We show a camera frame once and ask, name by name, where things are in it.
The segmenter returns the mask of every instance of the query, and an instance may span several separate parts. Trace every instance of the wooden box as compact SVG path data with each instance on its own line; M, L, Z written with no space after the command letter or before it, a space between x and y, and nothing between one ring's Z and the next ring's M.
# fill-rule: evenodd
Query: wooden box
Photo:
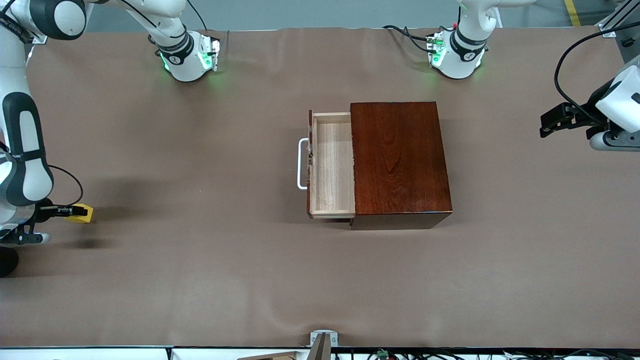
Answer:
M352 229L430 229L452 213L435 102L309 112L307 213Z

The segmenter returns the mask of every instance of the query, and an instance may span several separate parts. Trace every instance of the brown table surface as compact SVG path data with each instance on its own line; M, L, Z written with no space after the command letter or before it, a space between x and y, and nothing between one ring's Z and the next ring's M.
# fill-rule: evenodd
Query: brown table surface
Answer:
M0 345L273 345L331 328L353 346L637 347L640 156L582 130L540 139L553 72L593 27L498 29L472 78L397 33L229 34L221 72L174 81L146 35L38 48L28 76L49 162L95 222L40 227L0 280ZM580 101L622 62L576 49ZM310 220L295 185L309 109L438 102L454 214L427 231ZM76 188L56 173L52 198Z

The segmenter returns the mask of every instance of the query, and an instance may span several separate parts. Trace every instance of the yellow floor line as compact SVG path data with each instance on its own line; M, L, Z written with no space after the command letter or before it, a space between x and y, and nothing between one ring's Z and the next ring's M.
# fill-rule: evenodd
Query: yellow floor line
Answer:
M573 0L564 0L564 5L566 6L566 11L569 12L571 25L581 26L580 19L578 18L578 13L575 11L575 5L573 4Z

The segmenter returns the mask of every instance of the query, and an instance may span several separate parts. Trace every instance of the cabinet top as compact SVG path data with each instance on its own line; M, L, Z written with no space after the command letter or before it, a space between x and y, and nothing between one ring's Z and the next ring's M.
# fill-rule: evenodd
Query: cabinet top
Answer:
M435 102L351 104L357 215L450 212Z

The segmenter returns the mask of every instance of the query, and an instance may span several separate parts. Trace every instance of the white handle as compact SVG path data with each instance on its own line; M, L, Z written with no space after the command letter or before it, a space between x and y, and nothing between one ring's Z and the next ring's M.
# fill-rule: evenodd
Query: white handle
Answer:
M309 138L302 138L300 139L300 141L298 141L298 188L300 190L306 190L307 187L306 186L302 186L302 184L300 183L300 173L302 171L302 143L303 142L308 142Z

